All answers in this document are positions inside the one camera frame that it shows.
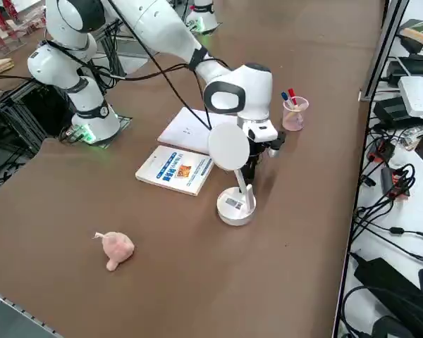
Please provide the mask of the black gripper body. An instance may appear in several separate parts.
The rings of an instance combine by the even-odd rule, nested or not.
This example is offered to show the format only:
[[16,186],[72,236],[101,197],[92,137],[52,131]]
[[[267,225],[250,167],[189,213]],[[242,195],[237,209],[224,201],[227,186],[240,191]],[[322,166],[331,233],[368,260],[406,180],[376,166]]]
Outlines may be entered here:
[[270,143],[268,142],[255,142],[249,140],[250,145],[250,155],[246,162],[247,165],[257,165],[259,162],[259,157],[269,148]]

